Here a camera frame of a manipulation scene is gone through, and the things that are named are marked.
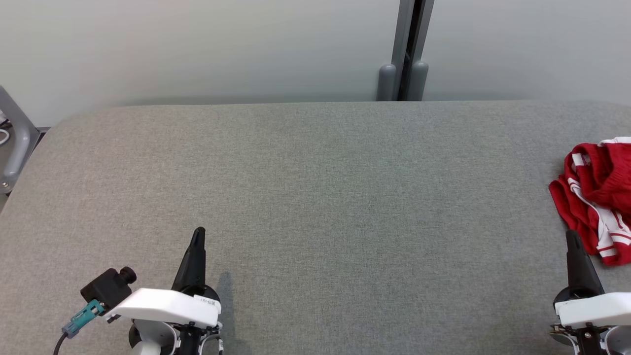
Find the gray felt table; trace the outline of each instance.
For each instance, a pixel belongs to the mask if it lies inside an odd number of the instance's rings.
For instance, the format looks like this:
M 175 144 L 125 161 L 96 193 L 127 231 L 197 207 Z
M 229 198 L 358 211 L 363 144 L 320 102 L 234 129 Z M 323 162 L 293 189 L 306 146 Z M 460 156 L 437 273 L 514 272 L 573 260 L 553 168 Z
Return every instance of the gray felt table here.
M 38 146 L 0 215 L 0 353 L 52 353 L 79 290 L 169 288 L 195 227 L 229 354 L 569 354 L 548 193 L 565 154 L 631 135 L 594 102 L 126 107 Z M 604 270 L 631 291 L 631 267 Z M 124 354 L 130 323 L 61 354 Z M 213 346 L 206 352 L 213 353 Z

